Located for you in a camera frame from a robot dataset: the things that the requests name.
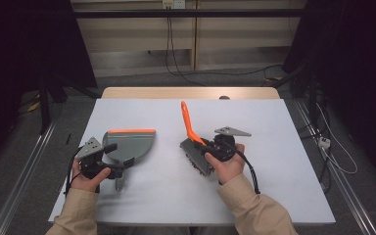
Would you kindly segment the black horizontal bar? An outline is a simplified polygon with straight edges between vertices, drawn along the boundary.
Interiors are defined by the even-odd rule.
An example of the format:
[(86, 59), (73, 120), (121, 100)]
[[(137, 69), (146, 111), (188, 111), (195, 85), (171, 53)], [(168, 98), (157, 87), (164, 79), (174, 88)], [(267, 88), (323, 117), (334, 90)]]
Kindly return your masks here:
[(291, 18), (307, 15), (302, 9), (262, 9), (262, 10), (114, 10), (114, 11), (75, 11), (81, 19), (106, 18)]

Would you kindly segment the person's right hand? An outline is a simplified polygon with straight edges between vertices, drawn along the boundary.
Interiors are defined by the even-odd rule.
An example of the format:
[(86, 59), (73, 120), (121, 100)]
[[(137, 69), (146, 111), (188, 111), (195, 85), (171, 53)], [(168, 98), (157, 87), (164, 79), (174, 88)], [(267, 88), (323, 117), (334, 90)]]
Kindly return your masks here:
[(229, 161), (221, 162), (210, 153), (205, 153), (208, 163), (215, 169), (218, 181), (221, 185), (243, 173), (245, 162), (235, 154)]

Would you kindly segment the white board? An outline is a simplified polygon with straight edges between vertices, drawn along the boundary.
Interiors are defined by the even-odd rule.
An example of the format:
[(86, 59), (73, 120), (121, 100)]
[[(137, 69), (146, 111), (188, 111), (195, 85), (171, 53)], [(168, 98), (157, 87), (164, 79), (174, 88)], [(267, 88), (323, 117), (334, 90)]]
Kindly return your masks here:
[[(121, 191), (101, 185), (96, 219), (111, 225), (222, 226), (233, 216), (217, 194), (215, 175), (192, 167), (179, 144), (186, 137), (178, 99), (100, 99), (83, 137), (101, 139), (110, 129), (153, 128), (156, 138), (140, 163), (126, 173)], [(194, 131), (207, 139), (216, 129), (241, 130), (246, 176), (261, 193), (283, 205), (298, 225), (335, 220), (291, 116), (281, 99), (189, 100)]]

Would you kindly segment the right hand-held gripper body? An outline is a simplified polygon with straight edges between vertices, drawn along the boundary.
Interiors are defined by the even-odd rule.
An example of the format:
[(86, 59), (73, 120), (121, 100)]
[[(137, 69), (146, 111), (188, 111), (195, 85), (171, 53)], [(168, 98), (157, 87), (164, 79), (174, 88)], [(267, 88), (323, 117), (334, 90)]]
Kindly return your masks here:
[(210, 147), (211, 154), (221, 162), (230, 160), (236, 154), (235, 136), (251, 137), (252, 134), (234, 127), (225, 126), (214, 131), (214, 147)]

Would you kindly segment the orange brush with grey bristles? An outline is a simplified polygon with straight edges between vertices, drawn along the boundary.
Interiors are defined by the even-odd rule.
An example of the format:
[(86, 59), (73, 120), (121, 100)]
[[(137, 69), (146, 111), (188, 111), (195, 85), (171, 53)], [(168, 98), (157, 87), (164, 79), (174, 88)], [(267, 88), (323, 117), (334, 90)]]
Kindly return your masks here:
[(207, 144), (193, 131), (189, 110), (187, 104), (184, 101), (181, 102), (181, 112), (185, 124), (187, 138), (180, 143), (180, 148), (184, 151), (186, 157), (190, 162), (208, 164), (205, 155), (203, 155), (200, 151), (201, 148), (207, 148)]

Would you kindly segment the grey dustpan with orange lip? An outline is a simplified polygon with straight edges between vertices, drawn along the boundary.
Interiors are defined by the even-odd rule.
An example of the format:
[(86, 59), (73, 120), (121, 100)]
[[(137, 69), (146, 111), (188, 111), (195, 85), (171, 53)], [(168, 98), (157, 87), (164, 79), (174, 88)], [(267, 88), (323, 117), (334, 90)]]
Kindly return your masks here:
[(102, 144), (117, 144), (117, 149), (107, 154), (112, 163), (123, 165), (134, 158), (136, 164), (150, 151), (155, 136), (155, 129), (111, 129), (104, 134)]

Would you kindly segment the black metal stand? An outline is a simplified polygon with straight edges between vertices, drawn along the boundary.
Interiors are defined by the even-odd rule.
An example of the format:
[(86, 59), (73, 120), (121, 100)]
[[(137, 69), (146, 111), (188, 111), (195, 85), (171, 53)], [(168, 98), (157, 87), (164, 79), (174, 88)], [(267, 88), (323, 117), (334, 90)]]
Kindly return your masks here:
[(38, 79), (38, 91), (39, 91), (39, 104), (41, 111), (41, 130), (40, 133), (44, 134), (51, 123), (49, 98), (56, 103), (65, 103), (68, 96), (63, 88), (63, 82), (56, 74), (43, 74)]

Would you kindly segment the white wall socket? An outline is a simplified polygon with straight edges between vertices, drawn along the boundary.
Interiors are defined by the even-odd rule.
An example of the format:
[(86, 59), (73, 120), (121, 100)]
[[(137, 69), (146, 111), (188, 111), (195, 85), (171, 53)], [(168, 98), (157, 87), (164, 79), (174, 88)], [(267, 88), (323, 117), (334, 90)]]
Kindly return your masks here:
[(181, 10), (186, 7), (185, 0), (163, 0), (164, 9), (177, 9)]

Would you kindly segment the metal floor rail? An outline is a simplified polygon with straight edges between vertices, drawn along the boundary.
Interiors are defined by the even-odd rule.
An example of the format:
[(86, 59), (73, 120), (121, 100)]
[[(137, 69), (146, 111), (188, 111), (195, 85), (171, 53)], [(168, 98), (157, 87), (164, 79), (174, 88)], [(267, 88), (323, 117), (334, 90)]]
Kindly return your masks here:
[[(320, 114), (320, 119), (324, 123), (326, 129), (325, 134), (322, 134), (321, 130), (315, 126), (314, 120), (309, 119), (309, 108), (306, 106), (304, 101), (295, 101), (295, 106), (305, 122), (304, 129), (309, 132), (309, 137), (313, 140), (315, 147), (322, 158), (323, 168), (322, 173), (318, 176), (318, 180), (321, 180), (323, 174), (328, 172), (348, 205), (355, 222), (361, 230), (361, 233), (363, 235), (376, 235), (376, 226), (374, 225), (371, 216), (347, 179), (348, 175), (355, 175), (358, 172), (358, 165), (353, 156), (337, 139), (336, 135), (331, 129), (325, 112), (322, 110), (319, 104), (315, 104), (314, 110)], [(338, 145), (338, 147), (352, 162), (354, 169), (345, 169), (338, 163), (338, 160), (332, 153), (331, 147), (326, 148), (325, 145), (322, 144), (322, 142), (325, 142), (327, 139)]]
[(35, 172), (35, 169), (40, 161), (45, 148), (51, 136), (54, 132), (55, 126), (57, 124), (58, 119), (60, 118), (61, 112), (56, 111), (53, 114), (52, 119), (47, 124), (47, 127), (44, 131), (39, 135), (35, 146), (30, 153), (26, 163), (23, 166), (23, 171), (21, 175), (18, 177), (18, 180), (11, 190), (9, 196), (7, 197), (6, 201), (4, 202), (3, 206), (0, 209), (0, 235), (5, 235), (9, 225), (20, 205), (20, 202), (24, 196), (24, 192), (29, 185), (32, 175)]

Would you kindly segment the wooden table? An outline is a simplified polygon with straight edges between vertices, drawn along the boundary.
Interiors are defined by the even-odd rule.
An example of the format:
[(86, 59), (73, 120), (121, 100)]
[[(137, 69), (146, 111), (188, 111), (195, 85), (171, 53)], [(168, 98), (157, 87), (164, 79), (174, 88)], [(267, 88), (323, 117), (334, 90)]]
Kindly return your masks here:
[(108, 87), (103, 99), (279, 99), (272, 87)]

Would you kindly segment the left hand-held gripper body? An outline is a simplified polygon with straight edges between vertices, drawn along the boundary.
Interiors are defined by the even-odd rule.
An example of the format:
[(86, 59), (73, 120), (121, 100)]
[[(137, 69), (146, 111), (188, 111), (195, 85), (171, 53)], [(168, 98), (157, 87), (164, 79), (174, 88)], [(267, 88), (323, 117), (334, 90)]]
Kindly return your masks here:
[(78, 150), (75, 158), (79, 161), (82, 174), (92, 179), (104, 168), (111, 170), (108, 179), (122, 178), (122, 164), (106, 164), (103, 162), (104, 147), (95, 137), (91, 137)]

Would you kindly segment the black curtain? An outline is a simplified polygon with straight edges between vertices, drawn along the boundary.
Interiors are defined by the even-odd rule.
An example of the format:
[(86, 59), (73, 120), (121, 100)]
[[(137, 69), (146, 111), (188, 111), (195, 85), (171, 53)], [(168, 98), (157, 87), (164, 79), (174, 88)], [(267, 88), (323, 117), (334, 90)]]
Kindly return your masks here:
[(25, 92), (97, 86), (71, 1), (0, 0), (0, 147)]
[(376, 0), (305, 0), (305, 8), (335, 17), (301, 18), (283, 70), (303, 65), (315, 41), (325, 40), (316, 78), (376, 167)]

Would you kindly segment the person's left hand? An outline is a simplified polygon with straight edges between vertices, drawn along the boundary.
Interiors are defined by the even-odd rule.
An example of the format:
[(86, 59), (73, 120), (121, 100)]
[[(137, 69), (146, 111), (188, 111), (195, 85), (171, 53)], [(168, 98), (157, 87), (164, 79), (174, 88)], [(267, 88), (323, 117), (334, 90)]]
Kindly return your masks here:
[(89, 179), (81, 174), (79, 161), (74, 160), (72, 163), (73, 181), (70, 184), (72, 189), (79, 189), (88, 192), (95, 192), (98, 185), (104, 181), (111, 173), (109, 168), (104, 168), (95, 177)]

